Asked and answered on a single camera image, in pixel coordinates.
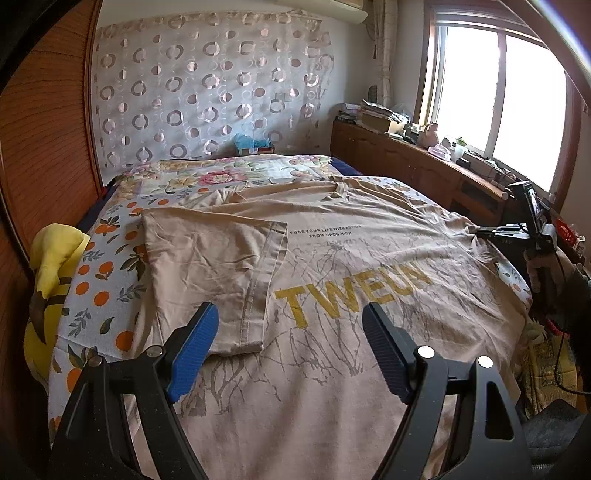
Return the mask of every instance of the floral blanket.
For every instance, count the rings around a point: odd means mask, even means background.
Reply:
[[[150,268],[141,212],[172,205],[196,194],[232,185],[264,185],[328,179],[339,172],[322,155],[253,155],[207,161],[164,160],[126,173],[105,205],[72,279],[64,303],[49,378],[48,418],[53,442],[62,412],[86,360],[99,352],[108,361],[130,356]],[[364,180],[395,188],[409,198],[433,202],[385,177]],[[531,302],[525,281],[501,258],[499,276],[524,303]]]

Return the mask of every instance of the t-shirt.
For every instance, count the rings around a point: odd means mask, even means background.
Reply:
[[[212,355],[177,404],[212,479],[373,475],[405,406],[389,393],[363,334],[369,301],[418,345],[461,361],[486,354],[506,372],[527,313],[467,219],[354,179],[251,187],[225,201],[144,211],[155,311],[167,321],[154,320],[152,300],[138,319],[138,329],[150,331],[138,337],[164,341],[187,321],[173,315],[177,305],[193,309],[195,295],[212,291],[209,267],[230,278],[228,291],[259,296],[248,317],[244,308],[220,310],[221,322],[242,325],[230,343],[243,341],[244,322],[253,325],[260,337],[248,336],[251,353]],[[265,248],[269,240],[276,248]],[[213,258],[252,260],[247,268],[237,262],[232,275],[229,264],[210,265]],[[264,288],[253,274],[260,262],[271,272],[261,277]],[[167,301],[175,288],[181,294]],[[452,416],[448,401],[427,473],[437,472]],[[150,472],[141,433],[135,446]]]

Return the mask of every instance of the bed sheet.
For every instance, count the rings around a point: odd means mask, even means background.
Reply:
[[[128,358],[142,297],[150,281],[141,211],[182,203],[195,194],[240,185],[328,179],[339,173],[330,157],[257,155],[213,161],[160,161],[130,171],[103,208],[64,303],[50,372],[50,439],[88,357]],[[356,177],[436,205],[405,184],[385,177]],[[502,257],[499,277],[529,308],[525,281]]]

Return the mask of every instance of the silver rivet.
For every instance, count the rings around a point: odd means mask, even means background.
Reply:
[[[100,355],[91,356],[88,359],[88,364],[91,367],[98,367],[103,362],[103,358]]]
[[[433,358],[435,356],[435,350],[428,345],[420,346],[417,351],[423,358]]]
[[[157,356],[162,355],[164,350],[160,345],[152,345],[146,350],[146,355],[150,358],[156,358]]]
[[[484,368],[490,368],[493,365],[491,357],[486,356],[486,355],[479,356],[478,363],[480,364],[481,367],[484,367]]]

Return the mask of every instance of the patterned wall covering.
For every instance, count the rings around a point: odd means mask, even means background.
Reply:
[[[93,129],[103,182],[165,158],[234,155],[237,133],[312,153],[334,65],[305,12],[191,13],[101,27]]]

